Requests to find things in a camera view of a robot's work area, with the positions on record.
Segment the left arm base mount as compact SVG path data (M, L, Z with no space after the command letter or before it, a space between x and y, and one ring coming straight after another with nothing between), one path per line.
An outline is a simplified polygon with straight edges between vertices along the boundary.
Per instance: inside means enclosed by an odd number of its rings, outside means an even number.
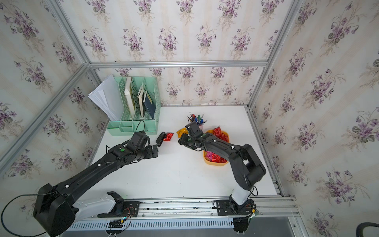
M108 212L103 212L97 215L98 218L111 217L137 217L140 207L139 201L125 200L121 195L114 191L107 192L107 197L114 201L114 205Z

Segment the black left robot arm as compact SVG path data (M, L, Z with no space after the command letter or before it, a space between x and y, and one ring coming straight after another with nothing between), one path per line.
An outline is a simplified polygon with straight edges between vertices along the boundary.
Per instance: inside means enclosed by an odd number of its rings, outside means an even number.
M98 214L124 215L124 199L115 191L96 198L87 204L78 204L78 199L109 174L132 164L134 161L158 157L156 145L134 144L126 141L112 147L101 159L77 175L55 185L46 184L38 191L33 217L51 236L64 233L82 219Z

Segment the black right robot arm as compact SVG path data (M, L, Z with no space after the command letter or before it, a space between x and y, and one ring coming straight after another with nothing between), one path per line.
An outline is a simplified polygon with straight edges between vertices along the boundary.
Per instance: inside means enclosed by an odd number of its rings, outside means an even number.
M266 175L265 166L249 144L231 144L211 133L204 133L198 137L184 134L178 143L195 151L214 153L229 162L239 186L233 190L231 199L239 206L247 202L255 184Z

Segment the red tea bag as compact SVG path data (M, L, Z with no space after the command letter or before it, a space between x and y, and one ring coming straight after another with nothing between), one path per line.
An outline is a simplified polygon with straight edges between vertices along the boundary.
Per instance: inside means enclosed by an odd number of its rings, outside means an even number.
M226 132L222 131L221 128L220 128L220 126L214 128L214 129L212 130L212 132L213 132L213 134L214 134L217 138L219 138L219 139L221 139L221 140L223 140L223 141L225 141L225 142L229 142L229 135L228 135Z
M171 141L173 135L174 135L173 133L168 132L168 133L166 133L166 135L165 135L165 137L164 137L163 140L169 142L169 141Z
M217 164L225 164L227 163L228 161L224 158L222 158L221 156L213 153L213 163L217 163Z

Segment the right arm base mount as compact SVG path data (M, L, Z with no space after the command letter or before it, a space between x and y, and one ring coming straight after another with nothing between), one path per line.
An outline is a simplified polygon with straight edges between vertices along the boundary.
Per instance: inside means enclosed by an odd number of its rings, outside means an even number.
M213 201L213 208L216 209L218 216L249 216L256 212L256 207L257 205L250 198L238 204L231 195L228 198Z

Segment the pink tea bag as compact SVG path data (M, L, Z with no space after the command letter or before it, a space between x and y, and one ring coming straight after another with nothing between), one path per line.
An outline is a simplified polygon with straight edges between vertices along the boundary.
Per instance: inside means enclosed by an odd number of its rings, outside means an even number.
M205 158L212 162L213 161L213 153L212 152L205 152Z

